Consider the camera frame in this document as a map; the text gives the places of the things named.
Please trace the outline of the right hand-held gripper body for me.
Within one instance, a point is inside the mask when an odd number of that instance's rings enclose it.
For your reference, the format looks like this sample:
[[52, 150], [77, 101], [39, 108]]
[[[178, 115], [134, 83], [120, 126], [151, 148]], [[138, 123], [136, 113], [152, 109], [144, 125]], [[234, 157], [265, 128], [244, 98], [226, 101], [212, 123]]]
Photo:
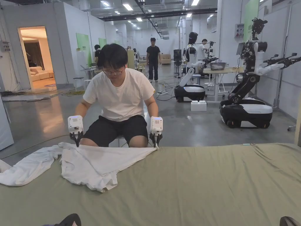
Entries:
[[83, 135], [83, 117], [80, 115], [68, 117], [68, 130], [69, 133], [75, 137]]

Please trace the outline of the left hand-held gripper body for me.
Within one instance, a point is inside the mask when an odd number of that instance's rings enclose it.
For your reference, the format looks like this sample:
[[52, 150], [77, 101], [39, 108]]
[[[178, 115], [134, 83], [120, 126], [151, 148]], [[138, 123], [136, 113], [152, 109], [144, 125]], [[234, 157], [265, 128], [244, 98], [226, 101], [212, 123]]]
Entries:
[[162, 117], [150, 118], [150, 133], [153, 135], [161, 135], [163, 131], [163, 119]]

